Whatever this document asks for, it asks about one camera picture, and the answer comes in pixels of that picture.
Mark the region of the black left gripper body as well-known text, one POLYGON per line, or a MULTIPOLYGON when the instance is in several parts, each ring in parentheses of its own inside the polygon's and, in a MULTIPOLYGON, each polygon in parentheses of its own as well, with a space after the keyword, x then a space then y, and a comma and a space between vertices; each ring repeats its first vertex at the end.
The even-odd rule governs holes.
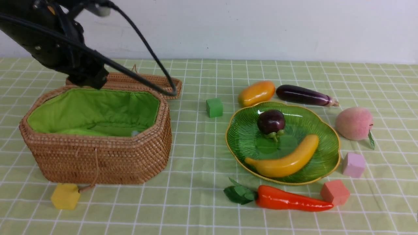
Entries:
POLYGON ((61 2, 2 0, 1 31, 44 67, 67 74, 72 84, 101 89, 109 74, 102 60, 46 33, 22 26, 22 22, 29 22, 85 46, 83 27, 75 18, 67 15, 68 10, 60 5, 61 2))

